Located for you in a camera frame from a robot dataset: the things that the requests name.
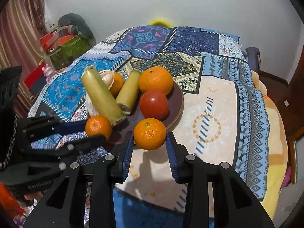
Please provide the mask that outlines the large orange on plate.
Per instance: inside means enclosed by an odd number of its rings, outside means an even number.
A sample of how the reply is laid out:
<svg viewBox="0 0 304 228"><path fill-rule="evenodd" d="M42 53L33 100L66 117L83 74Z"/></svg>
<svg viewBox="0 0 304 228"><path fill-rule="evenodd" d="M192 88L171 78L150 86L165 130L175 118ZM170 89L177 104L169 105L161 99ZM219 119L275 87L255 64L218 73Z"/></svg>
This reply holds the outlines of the large orange on plate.
<svg viewBox="0 0 304 228"><path fill-rule="evenodd" d="M166 68L155 66L145 70L139 79L139 89L142 93L147 91L160 91L168 95L174 85L174 80Z"/></svg>

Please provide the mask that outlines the long yellow sugarcane piece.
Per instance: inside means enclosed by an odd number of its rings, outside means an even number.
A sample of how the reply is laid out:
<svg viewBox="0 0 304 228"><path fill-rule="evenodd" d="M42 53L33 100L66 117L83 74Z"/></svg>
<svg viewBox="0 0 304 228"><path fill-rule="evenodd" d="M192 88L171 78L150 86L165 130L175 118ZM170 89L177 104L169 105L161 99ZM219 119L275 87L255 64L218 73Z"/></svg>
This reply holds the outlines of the long yellow sugarcane piece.
<svg viewBox="0 0 304 228"><path fill-rule="evenodd" d="M125 119L124 113L94 66L85 68L81 81L99 115L106 117L112 126Z"/></svg>

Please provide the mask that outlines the orange box in pile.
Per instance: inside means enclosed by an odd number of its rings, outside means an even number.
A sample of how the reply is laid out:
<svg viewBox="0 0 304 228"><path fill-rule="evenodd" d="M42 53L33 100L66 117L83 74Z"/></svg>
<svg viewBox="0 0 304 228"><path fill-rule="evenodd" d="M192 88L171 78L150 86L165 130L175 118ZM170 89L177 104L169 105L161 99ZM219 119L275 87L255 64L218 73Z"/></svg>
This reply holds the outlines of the orange box in pile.
<svg viewBox="0 0 304 228"><path fill-rule="evenodd" d="M57 40L57 43L59 46L64 45L66 42L68 42L69 40L71 40L72 38L74 38L74 35L67 35L67 36L63 36L61 38L59 38Z"/></svg>

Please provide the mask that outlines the yellow curved chair back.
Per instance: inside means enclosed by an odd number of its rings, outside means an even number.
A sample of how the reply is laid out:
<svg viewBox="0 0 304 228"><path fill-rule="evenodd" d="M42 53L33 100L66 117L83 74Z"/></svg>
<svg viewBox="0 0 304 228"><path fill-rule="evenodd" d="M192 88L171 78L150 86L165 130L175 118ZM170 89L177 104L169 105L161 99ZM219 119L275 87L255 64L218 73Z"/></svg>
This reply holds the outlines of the yellow curved chair back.
<svg viewBox="0 0 304 228"><path fill-rule="evenodd" d="M163 17L157 17L157 18L151 20L148 24L151 26L161 26L161 27L165 27L165 28L174 27L174 25L169 20L167 20Z"/></svg>

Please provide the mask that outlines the blue patchwork bedspread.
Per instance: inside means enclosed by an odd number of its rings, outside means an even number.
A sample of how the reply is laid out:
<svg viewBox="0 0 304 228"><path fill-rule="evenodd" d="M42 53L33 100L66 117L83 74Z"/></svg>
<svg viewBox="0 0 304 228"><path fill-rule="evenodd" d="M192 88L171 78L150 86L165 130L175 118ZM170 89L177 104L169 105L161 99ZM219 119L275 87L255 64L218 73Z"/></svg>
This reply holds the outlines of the blue patchwork bedspread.
<svg viewBox="0 0 304 228"><path fill-rule="evenodd" d="M74 227L272 227L267 189L269 121L235 36L196 27L120 31L76 59L42 89L41 106L79 132L57 135L58 152L94 135L130 142L118 161L98 146L49 189L75 195Z"/></svg>

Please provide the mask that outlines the small orange mandarin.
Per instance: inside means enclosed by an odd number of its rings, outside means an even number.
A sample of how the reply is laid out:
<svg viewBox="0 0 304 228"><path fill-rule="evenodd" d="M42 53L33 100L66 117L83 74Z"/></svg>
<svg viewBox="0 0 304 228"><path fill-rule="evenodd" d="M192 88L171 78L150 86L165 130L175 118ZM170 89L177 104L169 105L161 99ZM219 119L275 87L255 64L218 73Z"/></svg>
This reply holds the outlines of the small orange mandarin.
<svg viewBox="0 0 304 228"><path fill-rule="evenodd" d="M112 133L112 125L104 116L92 116L85 124L85 132L87 136L103 135L108 141Z"/></svg>

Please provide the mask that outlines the red tomato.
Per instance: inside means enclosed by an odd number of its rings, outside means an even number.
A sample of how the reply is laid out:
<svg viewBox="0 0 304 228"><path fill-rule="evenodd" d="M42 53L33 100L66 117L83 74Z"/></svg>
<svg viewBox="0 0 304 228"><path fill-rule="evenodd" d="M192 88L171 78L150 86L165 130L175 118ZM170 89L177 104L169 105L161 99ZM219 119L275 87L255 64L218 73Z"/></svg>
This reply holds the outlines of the red tomato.
<svg viewBox="0 0 304 228"><path fill-rule="evenodd" d="M145 118L165 119L169 114L167 97L160 91L147 91L139 101L141 113Z"/></svg>

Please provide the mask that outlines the green fabric storage box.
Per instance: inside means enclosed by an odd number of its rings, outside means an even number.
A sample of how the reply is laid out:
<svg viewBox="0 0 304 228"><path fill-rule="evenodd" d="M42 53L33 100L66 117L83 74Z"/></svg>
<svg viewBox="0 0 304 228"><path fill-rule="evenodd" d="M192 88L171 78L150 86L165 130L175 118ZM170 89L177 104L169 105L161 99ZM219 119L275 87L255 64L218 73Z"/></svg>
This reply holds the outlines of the green fabric storage box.
<svg viewBox="0 0 304 228"><path fill-rule="evenodd" d="M74 36L57 49L54 49L49 57L55 70L68 67L73 61L90 49L88 40L81 35Z"/></svg>

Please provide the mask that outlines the striped brown curtain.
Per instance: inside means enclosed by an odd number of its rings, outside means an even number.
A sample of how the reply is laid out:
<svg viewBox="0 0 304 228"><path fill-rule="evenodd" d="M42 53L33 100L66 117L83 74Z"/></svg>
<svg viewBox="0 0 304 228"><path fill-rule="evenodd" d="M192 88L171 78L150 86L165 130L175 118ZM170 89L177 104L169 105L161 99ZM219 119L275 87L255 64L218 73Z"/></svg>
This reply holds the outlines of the striped brown curtain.
<svg viewBox="0 0 304 228"><path fill-rule="evenodd" d="M1 11L1 68L22 67L14 102L19 117L26 117L32 106L25 78L42 59L49 60L40 42L46 33L44 15L44 0L8 0Z"/></svg>

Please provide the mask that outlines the small orange behind cane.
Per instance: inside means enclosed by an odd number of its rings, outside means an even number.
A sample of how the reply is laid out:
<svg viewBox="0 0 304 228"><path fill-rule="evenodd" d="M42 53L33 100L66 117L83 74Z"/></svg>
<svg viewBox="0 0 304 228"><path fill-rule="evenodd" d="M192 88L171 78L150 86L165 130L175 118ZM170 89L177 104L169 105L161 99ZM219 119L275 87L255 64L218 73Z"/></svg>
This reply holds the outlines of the small orange behind cane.
<svg viewBox="0 0 304 228"><path fill-rule="evenodd" d="M119 73L114 73L114 83L112 84L109 91L115 98L119 94L124 83L125 83L125 81L124 81L124 78L122 77L122 75L120 75Z"/></svg>

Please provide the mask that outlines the grey plush pillow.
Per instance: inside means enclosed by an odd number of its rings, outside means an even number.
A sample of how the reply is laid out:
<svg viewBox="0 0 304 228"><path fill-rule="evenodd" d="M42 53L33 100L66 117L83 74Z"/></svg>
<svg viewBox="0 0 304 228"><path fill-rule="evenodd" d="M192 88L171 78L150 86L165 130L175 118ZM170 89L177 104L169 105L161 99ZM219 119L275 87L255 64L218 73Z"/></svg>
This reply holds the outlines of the grey plush pillow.
<svg viewBox="0 0 304 228"><path fill-rule="evenodd" d="M58 25L60 27L74 25L76 26L78 32L80 32L86 38L88 39L94 38L91 29L89 28L85 20L78 14L68 13L63 15L58 19Z"/></svg>

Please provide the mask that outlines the short yellow sugarcane piece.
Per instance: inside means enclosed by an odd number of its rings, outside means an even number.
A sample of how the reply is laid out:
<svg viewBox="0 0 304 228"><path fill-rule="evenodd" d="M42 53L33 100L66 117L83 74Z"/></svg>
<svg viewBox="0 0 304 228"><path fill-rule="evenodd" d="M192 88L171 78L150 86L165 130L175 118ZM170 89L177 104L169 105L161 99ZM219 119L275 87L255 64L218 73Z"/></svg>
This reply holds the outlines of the short yellow sugarcane piece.
<svg viewBox="0 0 304 228"><path fill-rule="evenodd" d="M125 84L120 90L116 103L121 108L125 115L130 115L139 93L139 79L141 72L138 70L133 70L130 72Z"/></svg>

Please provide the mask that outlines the red gift box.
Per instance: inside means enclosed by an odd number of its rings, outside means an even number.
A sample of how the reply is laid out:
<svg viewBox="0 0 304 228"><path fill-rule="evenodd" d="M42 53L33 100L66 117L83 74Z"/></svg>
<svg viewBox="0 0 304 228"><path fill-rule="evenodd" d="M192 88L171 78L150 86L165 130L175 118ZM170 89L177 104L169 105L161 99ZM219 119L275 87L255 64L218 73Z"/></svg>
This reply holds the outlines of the red gift box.
<svg viewBox="0 0 304 228"><path fill-rule="evenodd" d="M30 74L25 78L24 84L27 86L28 89L30 89L38 80L44 79L46 80L46 77L44 76L43 68L46 66L46 63L44 61L41 61L38 66L30 72Z"/></svg>

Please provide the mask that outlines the dark blue chair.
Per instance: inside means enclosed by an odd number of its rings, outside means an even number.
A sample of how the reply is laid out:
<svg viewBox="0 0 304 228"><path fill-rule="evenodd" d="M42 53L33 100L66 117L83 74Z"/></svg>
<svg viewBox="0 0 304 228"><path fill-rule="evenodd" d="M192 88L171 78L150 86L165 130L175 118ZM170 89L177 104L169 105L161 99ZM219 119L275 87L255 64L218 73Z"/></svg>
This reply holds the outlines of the dark blue chair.
<svg viewBox="0 0 304 228"><path fill-rule="evenodd" d="M256 73L259 73L261 67L261 56L259 49L257 47L248 47L245 50L249 68Z"/></svg>

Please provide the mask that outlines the pink toy figure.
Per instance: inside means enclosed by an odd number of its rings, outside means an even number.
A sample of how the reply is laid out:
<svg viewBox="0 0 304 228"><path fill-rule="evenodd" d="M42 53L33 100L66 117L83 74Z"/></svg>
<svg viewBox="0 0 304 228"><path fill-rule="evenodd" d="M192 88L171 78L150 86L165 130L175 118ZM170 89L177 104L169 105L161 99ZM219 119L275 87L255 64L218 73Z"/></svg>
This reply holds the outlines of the pink toy figure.
<svg viewBox="0 0 304 228"><path fill-rule="evenodd" d="M42 71L44 76L46 77L46 82L49 83L50 80L56 75L58 72L50 65L45 64L44 67L42 67Z"/></svg>

